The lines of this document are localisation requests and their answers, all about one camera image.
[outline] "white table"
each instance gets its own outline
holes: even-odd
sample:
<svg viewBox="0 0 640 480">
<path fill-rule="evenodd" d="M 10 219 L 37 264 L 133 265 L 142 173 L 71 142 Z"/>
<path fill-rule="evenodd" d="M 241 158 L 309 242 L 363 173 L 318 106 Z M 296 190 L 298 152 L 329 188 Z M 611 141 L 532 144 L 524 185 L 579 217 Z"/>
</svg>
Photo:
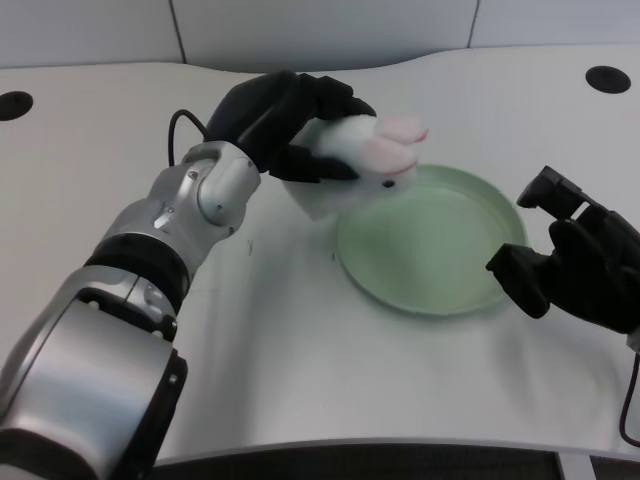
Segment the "white table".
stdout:
<svg viewBox="0 0 640 480">
<path fill-rule="evenodd" d="M 464 50 L 334 72 L 380 115 L 419 114 L 423 161 L 480 175 L 515 200 L 549 164 L 640 226 L 640 90 L 590 88 L 612 65 L 640 79 L 640 47 Z M 140 64 L 0 70 L 27 116 L 0 123 L 0 362 L 116 214 L 166 165 L 179 108 L 203 120 L 248 75 Z M 198 141 L 181 123 L 179 154 Z M 549 251 L 549 217 L 522 213 Z M 300 441 L 534 446 L 637 458 L 617 419 L 632 352 L 558 309 L 508 302 L 449 320 L 371 300 L 313 223 L 265 177 L 247 219 L 216 246 L 179 317 L 189 379 L 160 457 Z M 640 400 L 629 431 L 640 436 Z"/>
</svg>

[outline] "green plate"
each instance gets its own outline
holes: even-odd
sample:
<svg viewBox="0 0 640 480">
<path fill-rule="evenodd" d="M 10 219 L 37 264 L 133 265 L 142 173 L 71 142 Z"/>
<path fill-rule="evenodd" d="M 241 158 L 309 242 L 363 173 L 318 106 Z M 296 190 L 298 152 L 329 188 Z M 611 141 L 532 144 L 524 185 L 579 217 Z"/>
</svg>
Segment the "green plate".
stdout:
<svg viewBox="0 0 640 480">
<path fill-rule="evenodd" d="M 485 270 L 503 243 L 527 243 L 511 202 L 474 175 L 433 165 L 418 167 L 406 193 L 338 223 L 340 259 L 353 279 L 415 313 L 465 313 L 503 298 Z"/>
</svg>

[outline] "bunny ear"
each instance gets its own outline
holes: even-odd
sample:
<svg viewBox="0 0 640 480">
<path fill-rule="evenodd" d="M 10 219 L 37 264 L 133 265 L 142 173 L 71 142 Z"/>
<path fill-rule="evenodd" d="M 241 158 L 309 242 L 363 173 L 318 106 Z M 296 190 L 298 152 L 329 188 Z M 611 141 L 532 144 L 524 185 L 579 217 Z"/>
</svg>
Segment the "bunny ear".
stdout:
<svg viewBox="0 0 640 480">
<path fill-rule="evenodd" d="M 404 145 L 374 136 L 365 142 L 362 168 L 383 175 L 397 175 L 416 166 L 418 156 Z"/>
<path fill-rule="evenodd" d="M 376 132 L 403 145 L 411 145 L 426 139 L 429 130 L 417 118 L 393 117 L 386 120 L 378 120 Z"/>
</svg>

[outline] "white plush rabbit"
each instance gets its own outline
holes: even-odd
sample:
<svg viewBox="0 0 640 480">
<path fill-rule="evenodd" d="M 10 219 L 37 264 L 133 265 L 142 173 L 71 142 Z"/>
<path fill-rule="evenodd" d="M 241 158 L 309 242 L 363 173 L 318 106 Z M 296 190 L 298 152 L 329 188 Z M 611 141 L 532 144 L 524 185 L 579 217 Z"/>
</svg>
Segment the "white plush rabbit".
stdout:
<svg viewBox="0 0 640 480">
<path fill-rule="evenodd" d="M 310 149 L 317 158 L 339 159 L 359 178 L 284 184 L 313 219 L 352 211 L 411 185 L 418 157 L 409 145 L 423 141 L 427 133 L 420 121 L 410 117 L 379 120 L 358 115 L 330 122 L 312 120 L 292 144 Z"/>
</svg>

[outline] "black cord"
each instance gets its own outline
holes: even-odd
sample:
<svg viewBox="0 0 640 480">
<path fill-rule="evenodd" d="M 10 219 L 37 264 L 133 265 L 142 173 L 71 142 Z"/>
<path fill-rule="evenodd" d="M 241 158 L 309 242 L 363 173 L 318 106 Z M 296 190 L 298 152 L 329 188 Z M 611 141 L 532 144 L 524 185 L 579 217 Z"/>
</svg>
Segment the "black cord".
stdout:
<svg viewBox="0 0 640 480">
<path fill-rule="evenodd" d="M 173 167 L 176 162 L 175 162 L 175 153 L 173 151 L 173 141 L 174 141 L 174 137 L 176 135 L 176 123 L 178 122 L 178 119 L 180 117 L 187 117 L 189 120 L 191 120 L 191 123 L 193 123 L 198 130 L 200 130 L 200 133 L 202 133 L 202 136 L 204 137 L 205 141 L 209 141 L 209 134 L 207 133 L 207 128 L 202 124 L 202 122 L 200 120 L 198 120 L 198 117 L 196 117 L 193 113 L 191 113 L 189 110 L 178 110 L 176 113 L 174 113 L 171 116 L 171 120 L 169 121 L 169 142 L 168 142 L 168 147 L 169 147 L 169 166 Z"/>
<path fill-rule="evenodd" d="M 631 397 L 633 397 L 633 391 L 636 388 L 636 381 L 638 380 L 638 367 L 640 367 L 640 355 L 636 353 L 636 358 L 633 361 L 633 371 L 631 372 L 631 380 L 629 380 L 629 389 L 627 390 L 627 396 L 624 398 L 624 404 L 622 405 L 622 412 L 620 412 L 620 436 L 629 445 L 640 448 L 640 441 L 634 440 L 627 435 L 626 424 L 627 414 L 629 413 L 629 405 L 631 405 Z"/>
</svg>

